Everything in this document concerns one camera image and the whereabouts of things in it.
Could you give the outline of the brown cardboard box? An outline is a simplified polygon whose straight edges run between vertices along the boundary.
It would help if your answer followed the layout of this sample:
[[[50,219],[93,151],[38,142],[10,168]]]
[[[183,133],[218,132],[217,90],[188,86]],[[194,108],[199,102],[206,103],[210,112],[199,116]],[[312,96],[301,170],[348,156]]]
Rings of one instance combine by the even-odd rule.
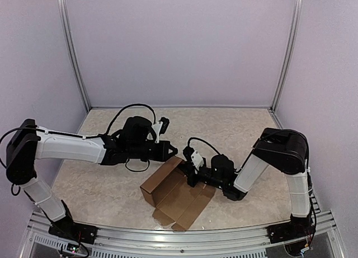
[[[214,187],[202,182],[190,187],[179,169],[182,163],[171,157],[140,186],[145,201],[154,207],[152,217],[174,231],[189,230],[215,194]]]

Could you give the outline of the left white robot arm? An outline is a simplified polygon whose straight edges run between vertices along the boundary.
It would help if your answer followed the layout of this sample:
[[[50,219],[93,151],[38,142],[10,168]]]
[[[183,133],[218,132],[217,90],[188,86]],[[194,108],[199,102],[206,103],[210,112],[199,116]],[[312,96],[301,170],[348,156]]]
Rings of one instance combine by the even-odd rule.
[[[66,238],[78,233],[65,202],[53,195],[50,187],[37,176],[35,161],[62,159],[87,161],[101,166],[127,164],[130,160],[166,162],[178,153],[170,141],[161,140],[169,125],[167,118],[151,123],[141,116],[127,118],[122,129],[110,134],[79,135],[63,133],[36,125],[26,119],[11,132],[6,147],[7,179],[21,188],[32,202],[55,223]]]

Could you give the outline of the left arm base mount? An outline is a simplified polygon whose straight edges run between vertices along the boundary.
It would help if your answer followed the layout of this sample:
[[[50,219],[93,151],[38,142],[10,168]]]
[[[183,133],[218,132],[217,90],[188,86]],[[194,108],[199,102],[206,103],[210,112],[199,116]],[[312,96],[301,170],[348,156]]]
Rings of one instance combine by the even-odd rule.
[[[65,216],[51,224],[49,234],[93,245],[98,227],[75,222],[66,203],[63,200],[61,202],[65,209]]]

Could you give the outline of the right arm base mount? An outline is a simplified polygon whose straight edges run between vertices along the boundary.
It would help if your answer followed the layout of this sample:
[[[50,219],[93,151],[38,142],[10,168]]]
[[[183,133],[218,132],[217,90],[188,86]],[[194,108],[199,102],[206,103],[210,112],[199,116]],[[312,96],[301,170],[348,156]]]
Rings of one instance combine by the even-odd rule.
[[[268,226],[267,234],[270,243],[279,243],[312,236],[315,233],[315,227],[311,216],[299,218],[291,215],[288,222]]]

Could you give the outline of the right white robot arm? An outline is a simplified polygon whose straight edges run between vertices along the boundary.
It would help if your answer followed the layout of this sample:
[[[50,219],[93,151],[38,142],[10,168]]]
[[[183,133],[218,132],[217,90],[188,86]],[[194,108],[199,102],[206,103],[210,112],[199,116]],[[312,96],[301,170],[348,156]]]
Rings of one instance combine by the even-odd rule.
[[[299,237],[308,228],[306,220],[312,213],[309,175],[309,144],[306,136],[296,130],[265,128],[253,145],[240,169],[226,155],[216,152],[210,166],[198,151],[187,145],[183,168],[187,182],[194,187],[198,182],[221,189],[232,201],[242,200],[268,166],[282,172],[287,180],[291,199],[292,221],[286,233]]]

